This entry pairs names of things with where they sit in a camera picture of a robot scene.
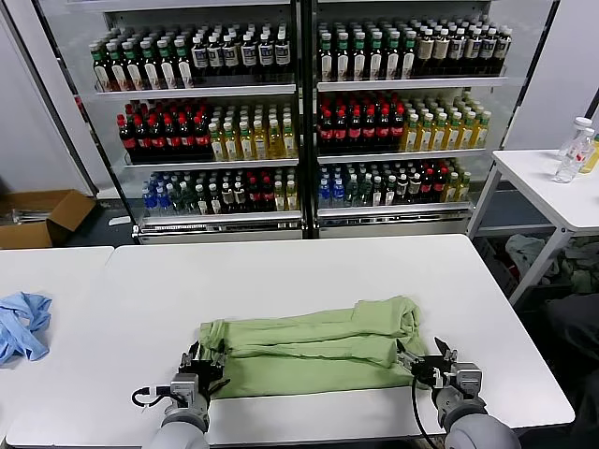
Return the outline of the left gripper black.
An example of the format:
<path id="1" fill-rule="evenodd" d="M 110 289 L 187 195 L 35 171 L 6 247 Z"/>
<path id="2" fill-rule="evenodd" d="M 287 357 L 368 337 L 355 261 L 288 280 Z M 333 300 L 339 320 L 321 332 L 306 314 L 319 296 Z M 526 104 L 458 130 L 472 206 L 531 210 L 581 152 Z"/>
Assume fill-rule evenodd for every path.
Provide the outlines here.
<path id="1" fill-rule="evenodd" d="M 211 360 L 196 360 L 199 347 L 197 340 L 182 354 L 180 373 L 196 374 L 199 391 L 219 391 L 225 386 L 226 342 L 220 339 L 210 349 Z"/>

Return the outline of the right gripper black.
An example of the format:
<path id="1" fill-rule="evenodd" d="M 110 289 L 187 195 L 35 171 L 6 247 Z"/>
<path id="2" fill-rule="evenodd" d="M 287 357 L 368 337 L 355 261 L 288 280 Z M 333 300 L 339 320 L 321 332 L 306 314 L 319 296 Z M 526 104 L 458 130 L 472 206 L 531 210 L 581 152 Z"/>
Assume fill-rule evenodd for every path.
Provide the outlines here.
<path id="1" fill-rule="evenodd" d="M 439 339 L 434 342 L 441 356 L 417 357 L 408 351 L 400 340 L 396 340 L 398 363 L 412 373 L 420 383 L 433 389 L 441 389 L 450 384 L 449 375 L 458 358 L 458 351 Z"/>

